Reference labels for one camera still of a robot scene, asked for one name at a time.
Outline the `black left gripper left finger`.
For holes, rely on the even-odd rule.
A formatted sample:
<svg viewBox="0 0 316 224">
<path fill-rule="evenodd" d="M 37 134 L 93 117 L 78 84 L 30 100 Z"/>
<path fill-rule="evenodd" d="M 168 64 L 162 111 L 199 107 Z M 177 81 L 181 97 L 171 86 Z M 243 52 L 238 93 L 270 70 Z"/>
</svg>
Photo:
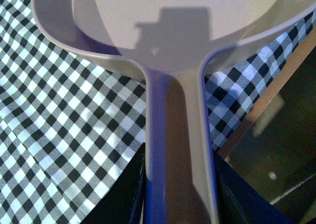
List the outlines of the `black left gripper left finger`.
<svg viewBox="0 0 316 224">
<path fill-rule="evenodd" d="M 109 192 L 83 224 L 139 224 L 145 188 L 145 143 L 142 143 Z"/>
</svg>

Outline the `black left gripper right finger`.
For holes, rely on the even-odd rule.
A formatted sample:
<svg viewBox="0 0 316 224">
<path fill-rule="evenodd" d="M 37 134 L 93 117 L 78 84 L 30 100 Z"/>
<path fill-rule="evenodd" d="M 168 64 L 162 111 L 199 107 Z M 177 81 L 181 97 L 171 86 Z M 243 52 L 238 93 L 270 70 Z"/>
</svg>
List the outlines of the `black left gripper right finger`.
<svg viewBox="0 0 316 224">
<path fill-rule="evenodd" d="M 213 152 L 222 224 L 292 224 L 219 154 Z"/>
</svg>

